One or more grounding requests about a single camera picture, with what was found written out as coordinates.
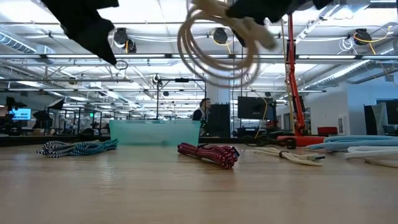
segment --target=cable plug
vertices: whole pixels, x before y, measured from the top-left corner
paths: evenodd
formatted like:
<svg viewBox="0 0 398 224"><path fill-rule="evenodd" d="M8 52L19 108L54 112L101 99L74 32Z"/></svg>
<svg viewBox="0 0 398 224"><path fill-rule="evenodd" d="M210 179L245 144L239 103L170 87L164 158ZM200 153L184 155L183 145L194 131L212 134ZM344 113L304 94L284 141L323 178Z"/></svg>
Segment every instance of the cable plug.
<svg viewBox="0 0 398 224"><path fill-rule="evenodd" d="M308 161L319 161L320 159L325 159L325 155L319 154L308 154L308 155L301 155L298 156L299 159L308 160Z"/></svg>

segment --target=computer screen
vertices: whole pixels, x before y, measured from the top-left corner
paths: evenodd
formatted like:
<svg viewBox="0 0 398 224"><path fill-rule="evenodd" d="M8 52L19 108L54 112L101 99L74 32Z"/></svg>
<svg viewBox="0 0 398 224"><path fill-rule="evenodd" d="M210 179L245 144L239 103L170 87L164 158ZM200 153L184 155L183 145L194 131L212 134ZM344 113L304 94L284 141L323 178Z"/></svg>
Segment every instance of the computer screen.
<svg viewBox="0 0 398 224"><path fill-rule="evenodd" d="M12 109L14 121L30 121L32 116L32 110L30 108L19 108L18 110Z"/></svg>
<svg viewBox="0 0 398 224"><path fill-rule="evenodd" d="M386 101L388 124L398 124L398 101Z"/></svg>
<svg viewBox="0 0 398 224"><path fill-rule="evenodd" d="M272 98L260 98L260 97L238 97L238 118L243 119L262 119L264 111L266 109L267 101L267 113L265 119L275 119L274 107L271 104L274 102Z"/></svg>

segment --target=blue and white braided cable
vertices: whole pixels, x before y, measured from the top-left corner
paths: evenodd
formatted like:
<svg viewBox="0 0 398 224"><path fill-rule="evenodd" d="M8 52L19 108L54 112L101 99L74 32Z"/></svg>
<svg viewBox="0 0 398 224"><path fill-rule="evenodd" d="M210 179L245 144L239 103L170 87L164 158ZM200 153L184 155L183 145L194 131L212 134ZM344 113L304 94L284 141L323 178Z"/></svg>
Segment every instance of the blue and white braided cable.
<svg viewBox="0 0 398 224"><path fill-rule="evenodd" d="M60 141L50 141L45 143L43 148L38 150L37 153L49 158L60 158L64 156L87 156L116 149L118 142L119 141L117 139L105 142L92 141L78 142L73 144Z"/></svg>

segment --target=translucent teal bin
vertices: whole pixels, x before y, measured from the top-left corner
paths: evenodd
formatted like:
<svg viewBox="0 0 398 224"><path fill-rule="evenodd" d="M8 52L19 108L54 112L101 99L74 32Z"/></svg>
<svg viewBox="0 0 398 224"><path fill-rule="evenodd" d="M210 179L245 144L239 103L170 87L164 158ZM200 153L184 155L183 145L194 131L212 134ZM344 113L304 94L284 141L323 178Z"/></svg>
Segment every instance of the translucent teal bin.
<svg viewBox="0 0 398 224"><path fill-rule="evenodd" d="M122 146L198 145L200 121L111 120L111 139Z"/></svg>

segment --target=table surface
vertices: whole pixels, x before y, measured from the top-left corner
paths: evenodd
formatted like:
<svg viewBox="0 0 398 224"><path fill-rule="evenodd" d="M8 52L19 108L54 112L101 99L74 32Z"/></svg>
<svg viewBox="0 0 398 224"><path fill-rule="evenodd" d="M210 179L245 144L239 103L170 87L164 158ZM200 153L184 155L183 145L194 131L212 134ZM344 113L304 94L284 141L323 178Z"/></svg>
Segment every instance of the table surface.
<svg viewBox="0 0 398 224"><path fill-rule="evenodd" d="M398 220L398 169L346 161L342 154L312 167L237 146L238 163L223 170L176 148L120 146L61 159L36 154L39 148L0 148L2 224Z"/></svg>

